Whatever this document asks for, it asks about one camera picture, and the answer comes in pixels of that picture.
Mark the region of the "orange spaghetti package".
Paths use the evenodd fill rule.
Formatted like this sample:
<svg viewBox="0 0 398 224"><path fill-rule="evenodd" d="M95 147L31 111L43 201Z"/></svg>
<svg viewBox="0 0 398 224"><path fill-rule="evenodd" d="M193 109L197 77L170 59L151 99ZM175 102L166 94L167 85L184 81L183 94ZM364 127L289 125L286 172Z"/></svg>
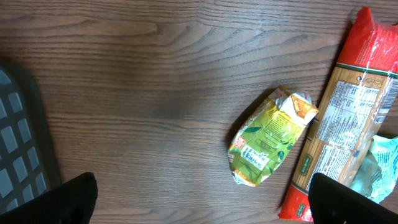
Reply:
<svg viewBox="0 0 398 224"><path fill-rule="evenodd" d="M349 186L397 96L397 26L358 11L320 102L319 112L282 204L279 218L310 222L312 177Z"/></svg>

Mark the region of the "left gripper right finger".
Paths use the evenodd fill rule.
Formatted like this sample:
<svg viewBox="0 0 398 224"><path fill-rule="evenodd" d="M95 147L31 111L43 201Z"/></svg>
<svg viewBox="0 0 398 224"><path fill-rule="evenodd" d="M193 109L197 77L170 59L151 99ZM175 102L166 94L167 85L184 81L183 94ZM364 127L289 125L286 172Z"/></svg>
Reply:
<svg viewBox="0 0 398 224"><path fill-rule="evenodd" d="M397 214L324 174L313 175L308 201L314 223L397 224Z"/></svg>

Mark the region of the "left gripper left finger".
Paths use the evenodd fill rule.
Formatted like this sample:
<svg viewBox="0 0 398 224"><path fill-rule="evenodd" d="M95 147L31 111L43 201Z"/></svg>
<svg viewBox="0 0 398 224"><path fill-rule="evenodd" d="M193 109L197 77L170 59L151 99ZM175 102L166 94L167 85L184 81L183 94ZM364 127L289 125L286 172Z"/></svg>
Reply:
<svg viewBox="0 0 398 224"><path fill-rule="evenodd" d="M94 173L85 172L1 215L4 224L89 223L98 198Z"/></svg>

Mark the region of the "green tea packet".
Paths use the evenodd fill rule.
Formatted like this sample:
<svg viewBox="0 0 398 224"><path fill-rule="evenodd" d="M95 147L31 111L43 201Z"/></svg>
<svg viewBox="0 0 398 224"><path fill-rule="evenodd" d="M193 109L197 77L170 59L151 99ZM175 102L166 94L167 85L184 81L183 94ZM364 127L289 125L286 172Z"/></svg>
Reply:
<svg viewBox="0 0 398 224"><path fill-rule="evenodd" d="M237 184L256 187L281 165L318 109L306 91L276 88L238 129L228 149Z"/></svg>

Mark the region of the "teal wet wipes pack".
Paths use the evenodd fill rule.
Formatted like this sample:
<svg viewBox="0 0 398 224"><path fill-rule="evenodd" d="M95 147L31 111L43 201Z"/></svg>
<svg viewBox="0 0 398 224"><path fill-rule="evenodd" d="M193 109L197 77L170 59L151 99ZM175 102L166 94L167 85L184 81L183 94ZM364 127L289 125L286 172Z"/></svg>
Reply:
<svg viewBox="0 0 398 224"><path fill-rule="evenodd" d="M380 203L397 183L397 138L375 135L350 189Z"/></svg>

